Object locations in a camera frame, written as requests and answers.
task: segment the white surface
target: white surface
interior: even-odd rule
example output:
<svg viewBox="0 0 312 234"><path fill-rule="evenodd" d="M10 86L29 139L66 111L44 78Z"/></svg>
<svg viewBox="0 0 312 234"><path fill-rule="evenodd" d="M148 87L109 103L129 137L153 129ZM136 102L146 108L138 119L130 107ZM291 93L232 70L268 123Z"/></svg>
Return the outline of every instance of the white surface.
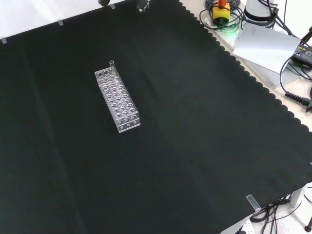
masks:
<svg viewBox="0 0 312 234"><path fill-rule="evenodd" d="M312 199L312 189L308 189L306 192L307 198ZM290 214L294 208L290 203L279 206L277 209L277 218L284 217ZM307 234L304 227L309 223L312 217L312 205L305 199L302 199L300 207L292 213L289 217L280 219L277 221L277 233L278 234ZM252 223L255 234L260 234L264 222ZM271 223L266 228L264 234L269 234L271 230Z"/></svg>
<svg viewBox="0 0 312 234"><path fill-rule="evenodd" d="M111 0L111 4L120 1L123 0ZM0 0L0 38L101 7L98 0Z"/></svg>
<svg viewBox="0 0 312 234"><path fill-rule="evenodd" d="M246 23L233 54L279 73L299 43L298 38Z"/></svg>
<svg viewBox="0 0 312 234"><path fill-rule="evenodd" d="M255 234L254 227L250 220L248 219L247 222L243 225L242 231L245 231L246 234Z"/></svg>
<svg viewBox="0 0 312 234"><path fill-rule="evenodd" d="M244 10L245 4L247 0L242 0L240 8ZM285 10L285 0L279 0L278 1L278 8L280 9L278 15L281 17L281 19L284 19L284 10ZM301 4L306 5L308 7L312 7L312 0L302 0ZM290 9L296 7L297 8L297 2L295 0L288 0L287 3L287 12L286 12L286 25L292 30L292 32L297 35L298 37L302 38L304 35L307 34L310 26L311 26L311 20L309 17L309 14L306 14L305 11L292 11ZM190 8L197 9L199 8L198 5L194 5L194 7L189 6ZM212 26L212 21L208 15L208 13L202 14L202 19L206 21L206 23L210 26ZM274 29L278 32L283 32L283 29L280 28L277 24L274 26ZM223 46L227 48L229 52L233 52L234 49L234 43L236 36L241 33L240 31L215 31L217 34L216 37L219 41L223 42ZM277 88L280 87L279 84L279 74L276 72L273 72L267 68L264 68L262 66L259 66L253 62L244 60L244 65L248 67L254 75L261 77L262 81L269 87ZM300 76L290 72L289 70L284 70L283 72L283 84L288 84L291 82L294 82L296 80L300 79Z"/></svg>
<svg viewBox="0 0 312 234"><path fill-rule="evenodd" d="M220 234L235 234L247 222L247 220L249 220L249 218L251 216L252 215L250 215L250 216L244 218L243 220L239 221L238 223L230 226L226 230L222 231Z"/></svg>

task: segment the cable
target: cable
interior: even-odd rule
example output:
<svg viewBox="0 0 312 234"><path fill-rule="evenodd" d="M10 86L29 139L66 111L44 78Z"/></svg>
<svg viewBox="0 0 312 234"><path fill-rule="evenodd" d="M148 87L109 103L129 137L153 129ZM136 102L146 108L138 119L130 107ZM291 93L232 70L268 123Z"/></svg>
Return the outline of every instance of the cable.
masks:
<svg viewBox="0 0 312 234"><path fill-rule="evenodd" d="M307 196L304 195L304 197L306 198L306 200L308 200L308 202L309 202L310 204L312 204L312 201L310 201L310 200L307 198Z"/></svg>
<svg viewBox="0 0 312 234"><path fill-rule="evenodd" d="M312 78L308 75L308 73L305 72L303 65L301 65L301 71L308 77L309 80L312 80Z"/></svg>
<svg viewBox="0 0 312 234"><path fill-rule="evenodd" d="M303 74L301 74L291 63L288 63L288 65L295 71L292 71L291 69L289 69L288 67L286 67L288 70L290 70L291 72L293 72L293 73L295 73L295 74L297 74L297 75L299 75L299 76L301 76L302 78L304 78L304 79L306 79L306 80L308 80L308 81L312 81L312 78L307 74L307 73L305 73L304 71L304 74L306 74L307 75L307 77L305 77Z"/></svg>
<svg viewBox="0 0 312 234"><path fill-rule="evenodd" d="M302 203L302 201L300 202L299 206L296 209L294 209L291 213L289 213L288 215L286 215L284 217L277 218L276 220L280 220L280 219L283 219L283 218L286 218L286 217L290 216L293 212L295 212L301 206L301 203Z"/></svg>
<svg viewBox="0 0 312 234"><path fill-rule="evenodd" d="M273 218L273 223L272 223L272 225L271 225L271 231L270 231L270 234L272 234L272 231L273 231L273 226L274 226L274 220L275 220L275 218L276 218L276 216L275 216L275 206L274 206L274 203L273 203L273 213L274 213L274 218Z"/></svg>
<svg viewBox="0 0 312 234"><path fill-rule="evenodd" d="M268 217L270 217L273 214L273 212L270 213L270 210L271 210L271 208L273 206L275 206L275 205L279 206L279 205L284 205L286 203L289 203L291 201L291 197L292 197L292 194L288 194L285 197L283 197L283 198L279 199L278 201L276 201L273 205L269 205L269 206L266 206L266 207L262 208L260 211L258 211L257 213L253 214L250 217L250 221L253 222L253 223L259 223L259 222L265 221ZM266 214L262 218L257 218L257 216L259 216L260 214L263 214L264 212Z"/></svg>
<svg viewBox="0 0 312 234"><path fill-rule="evenodd" d="M211 30L224 30L224 29L229 29L229 28L236 28L242 22L242 18L243 18L243 10L239 8L240 0L231 0L228 3L230 4L230 8L229 9L226 8L226 7L223 7L223 6L218 6L218 3L215 2L214 0L206 0L206 3L205 3L206 9L202 10L199 13L200 22L206 28L211 29ZM212 16L212 9L213 9L213 7L218 7L220 9L226 9L232 15L235 15L236 17L234 18L234 20L231 20L228 23L218 22L218 21L213 19L213 16ZM217 25L217 27L211 27L211 26L209 26L209 25L207 25L206 23L203 22L203 20L201 18L201 15L205 11L208 11L210 18L212 19L213 23Z"/></svg>
<svg viewBox="0 0 312 234"><path fill-rule="evenodd" d="M286 22L286 8L287 8L287 0L285 2L284 23Z"/></svg>

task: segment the black cable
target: black cable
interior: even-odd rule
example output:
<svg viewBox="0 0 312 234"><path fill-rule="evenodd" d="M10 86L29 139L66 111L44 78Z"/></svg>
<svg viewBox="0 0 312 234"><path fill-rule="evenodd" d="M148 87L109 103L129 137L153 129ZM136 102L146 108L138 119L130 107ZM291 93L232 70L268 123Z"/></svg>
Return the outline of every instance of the black cable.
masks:
<svg viewBox="0 0 312 234"><path fill-rule="evenodd" d="M312 80L312 78L308 75L308 73L305 72L303 65L301 65L301 71L308 77L309 80Z"/></svg>
<svg viewBox="0 0 312 234"><path fill-rule="evenodd" d="M286 217L290 216L293 212L295 212L295 211L301 206L301 203L302 203L302 201L300 202L299 206L298 206L296 209L294 209L291 213L289 213L288 215L286 215L286 216L284 216L284 217L277 218L276 220L280 220L280 219L283 219L283 218L286 218Z"/></svg>
<svg viewBox="0 0 312 234"><path fill-rule="evenodd" d="M310 201L310 200L307 198L307 196L304 195L304 197L306 198L306 200L308 200L308 202L309 202L310 204L312 204L312 201Z"/></svg>
<svg viewBox="0 0 312 234"><path fill-rule="evenodd" d="M231 9L229 9L229 8L226 8L226 7L223 7L223 6L217 6L217 5L218 5L217 2L216 2L216 3L213 3L212 5L209 6L209 8L204 9L204 10L202 10L202 11L199 13L199 20L200 20L200 22L201 22L206 28L212 29L212 30L222 30L222 29L227 29L227 28L235 28L235 27L237 27L237 26L241 23L243 11L242 11L242 9L240 9L238 6L232 5L232 6L235 8L235 10L238 11L238 14L237 14L235 11L233 11L233 10L231 10ZM226 9L226 10L230 11L231 14L235 15L236 18L235 18L234 20L228 22L228 23L218 22L218 21L216 21L216 20L213 19L213 16L212 16L212 8L213 8L213 7L219 7L219 8L221 8L221 9ZM210 27L209 25L207 25L205 22L203 22L203 20L202 20L202 18L201 18L201 15L202 15L202 13L205 12L205 11L208 11L210 18L212 19L213 23L215 23L215 24L217 25L217 27L212 28L212 27Z"/></svg>
<svg viewBox="0 0 312 234"><path fill-rule="evenodd" d="M285 2L284 23L286 22L286 8L287 8L287 0Z"/></svg>
<svg viewBox="0 0 312 234"><path fill-rule="evenodd" d="M307 77L305 77L303 74L301 74L291 63L288 63L288 65L294 70L289 69L288 67L286 67L288 70L290 70L291 72L295 73L296 75L301 76L302 78L308 80L308 81L312 81L312 78L307 74Z"/></svg>
<svg viewBox="0 0 312 234"><path fill-rule="evenodd" d="M274 203L273 203L273 213L274 213L274 217L273 217L273 223L271 225L271 231L270 231L270 234L272 234L272 231L273 231L273 226L274 226L274 220L275 220L275 206L274 206Z"/></svg>
<svg viewBox="0 0 312 234"><path fill-rule="evenodd" d="M277 208L278 208L278 205L276 207L275 214L274 214L274 218L275 218L275 234L277 234L277 221L276 221Z"/></svg>
<svg viewBox="0 0 312 234"><path fill-rule="evenodd" d="M276 201L274 204L279 206L279 205L284 205L286 203L289 203L291 201L291 197L292 197L292 194L288 194L285 197L283 197L283 198L279 199L278 201ZM273 212L270 213L270 210L271 210L272 207L273 207L273 205L269 205L269 206L266 206L266 207L262 208L260 211L258 211L257 213L253 214L250 217L250 221L253 222L253 223L259 223L259 222L265 221L268 217L270 217L273 214ZM263 214L264 212L266 214L262 218L257 218L257 216L259 216L260 214Z"/></svg>
<svg viewBox="0 0 312 234"><path fill-rule="evenodd" d="M230 4L229 9L226 7L218 6L218 2L215 2L214 0L206 0L206 2L205 2L206 9L202 10L199 13L199 19L200 19L201 23L206 28L212 29L212 30L223 30L223 29L229 29L229 28L236 28L241 23L242 16L243 16L243 10L239 8L240 0L230 0L230 1L228 1L228 3ZM230 11L230 13L232 15L235 15L236 17L234 18L234 20L231 20L230 22L227 22L227 23L216 21L215 19L213 19L213 16L212 16L213 7L226 9L226 10ZM201 14L205 11L208 11L210 18L212 19L213 23L217 25L217 27L211 27L211 26L209 26L203 22L203 20L201 19Z"/></svg>
<svg viewBox="0 0 312 234"><path fill-rule="evenodd" d="M295 53L293 56L296 56L296 55L305 53L305 52L307 52L307 51L312 51L312 49L311 49L311 50L306 50L306 51L300 51L300 52L298 52L298 53ZM286 89L284 88L284 86L283 86L283 84L282 84L282 72L283 72L284 67L285 67L285 65L287 64L287 62L288 62L289 60L291 60L293 56L289 57L289 58L284 62L283 66L282 66L282 68L281 68L281 71L279 72L279 84L281 85L282 89L284 90L286 96L289 94L289 92L286 91Z"/></svg>

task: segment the black cloth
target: black cloth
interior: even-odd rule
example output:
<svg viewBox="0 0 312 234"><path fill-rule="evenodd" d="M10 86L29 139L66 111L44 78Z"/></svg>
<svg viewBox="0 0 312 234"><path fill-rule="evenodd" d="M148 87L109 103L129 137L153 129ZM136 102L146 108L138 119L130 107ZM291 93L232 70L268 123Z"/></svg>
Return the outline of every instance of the black cloth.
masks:
<svg viewBox="0 0 312 234"><path fill-rule="evenodd" d="M176 0L0 46L0 232L217 234L312 178L307 127ZM118 133L114 60L141 126Z"/></svg>

